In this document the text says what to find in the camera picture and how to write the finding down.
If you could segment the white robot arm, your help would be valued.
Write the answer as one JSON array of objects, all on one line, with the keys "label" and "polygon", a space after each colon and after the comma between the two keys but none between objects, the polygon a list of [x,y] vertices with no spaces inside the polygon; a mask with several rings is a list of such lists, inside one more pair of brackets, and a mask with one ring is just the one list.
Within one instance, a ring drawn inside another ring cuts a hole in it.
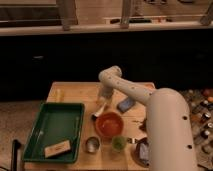
[{"label": "white robot arm", "polygon": [[179,92],[125,80],[119,66],[102,70],[98,79],[102,97],[118,90],[146,107],[150,171],[198,171],[189,105]]}]

